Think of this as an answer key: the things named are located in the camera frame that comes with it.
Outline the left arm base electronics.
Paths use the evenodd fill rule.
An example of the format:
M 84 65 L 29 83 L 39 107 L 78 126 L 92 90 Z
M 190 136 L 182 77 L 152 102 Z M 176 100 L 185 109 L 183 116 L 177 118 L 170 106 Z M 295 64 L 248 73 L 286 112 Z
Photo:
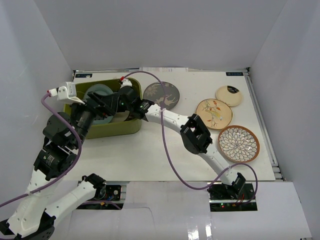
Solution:
M 126 186 L 106 185 L 95 197 L 77 207 L 77 210 L 121 210 L 126 198 Z

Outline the dark striped rim plate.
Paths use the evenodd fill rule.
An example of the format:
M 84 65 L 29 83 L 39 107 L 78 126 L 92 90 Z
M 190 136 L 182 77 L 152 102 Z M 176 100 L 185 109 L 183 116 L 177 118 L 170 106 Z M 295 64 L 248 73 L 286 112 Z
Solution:
M 133 120 L 134 117 L 131 115 L 129 111 L 117 112 L 110 123 L 119 123 Z

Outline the beige plate with bird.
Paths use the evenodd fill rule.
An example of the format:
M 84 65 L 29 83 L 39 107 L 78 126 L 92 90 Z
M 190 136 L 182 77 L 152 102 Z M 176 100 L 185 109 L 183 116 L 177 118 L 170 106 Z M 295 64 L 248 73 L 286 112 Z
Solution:
M 233 119 L 232 109 L 223 101 L 214 98 L 201 101 L 195 113 L 209 129 L 216 131 L 227 127 Z

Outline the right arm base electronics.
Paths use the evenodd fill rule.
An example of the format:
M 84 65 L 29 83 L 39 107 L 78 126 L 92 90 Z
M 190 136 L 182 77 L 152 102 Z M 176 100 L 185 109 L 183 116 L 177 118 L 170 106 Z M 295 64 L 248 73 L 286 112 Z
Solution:
M 246 183 L 239 194 L 231 193 L 221 183 L 212 185 L 207 192 L 211 212 L 255 212 L 258 210 L 252 183 Z

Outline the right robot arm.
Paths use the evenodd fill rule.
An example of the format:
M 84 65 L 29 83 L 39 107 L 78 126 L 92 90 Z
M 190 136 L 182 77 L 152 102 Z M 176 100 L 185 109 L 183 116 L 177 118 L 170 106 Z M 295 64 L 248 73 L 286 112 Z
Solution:
M 131 86 L 124 86 L 104 98 L 111 114 L 129 111 L 135 118 L 161 125 L 162 141 L 169 164 L 177 178 L 187 187 L 194 190 L 210 188 L 193 187 L 189 185 L 177 172 L 169 155 L 165 137 L 165 127 L 181 136 L 185 149 L 201 157 L 218 174 L 224 185 L 226 195 L 236 200 L 244 193 L 245 177 L 234 172 L 228 162 L 220 156 L 211 138 L 211 133 L 197 114 L 191 116 L 180 115 L 164 108 L 162 103 L 142 99 Z

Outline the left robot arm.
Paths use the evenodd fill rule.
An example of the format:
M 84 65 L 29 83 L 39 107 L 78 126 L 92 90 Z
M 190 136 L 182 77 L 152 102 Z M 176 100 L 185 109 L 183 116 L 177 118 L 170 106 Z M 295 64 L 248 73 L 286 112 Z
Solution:
M 81 205 L 102 200 L 106 194 L 106 180 L 92 173 L 83 176 L 74 190 L 49 202 L 57 186 L 78 162 L 82 144 L 95 118 L 116 114 L 120 107 L 119 95 L 102 96 L 91 92 L 83 103 L 79 103 L 77 97 L 68 97 L 73 100 L 71 115 L 48 106 L 46 99 L 51 96 L 53 94 L 48 92 L 41 99 L 52 116 L 43 130 L 44 144 L 34 162 L 26 192 L 1 204 L 4 207 L 20 201 L 13 215 L 0 223 L 0 232 L 13 240 L 47 240 L 66 215 Z

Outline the grey plate with deer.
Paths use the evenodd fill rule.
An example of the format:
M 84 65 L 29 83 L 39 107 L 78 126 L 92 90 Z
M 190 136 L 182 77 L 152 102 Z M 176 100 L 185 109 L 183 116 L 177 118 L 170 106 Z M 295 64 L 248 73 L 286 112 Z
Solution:
M 167 110 L 173 109 L 180 100 L 178 88 L 170 82 L 154 82 L 146 87 L 143 92 L 143 98 L 150 100 Z

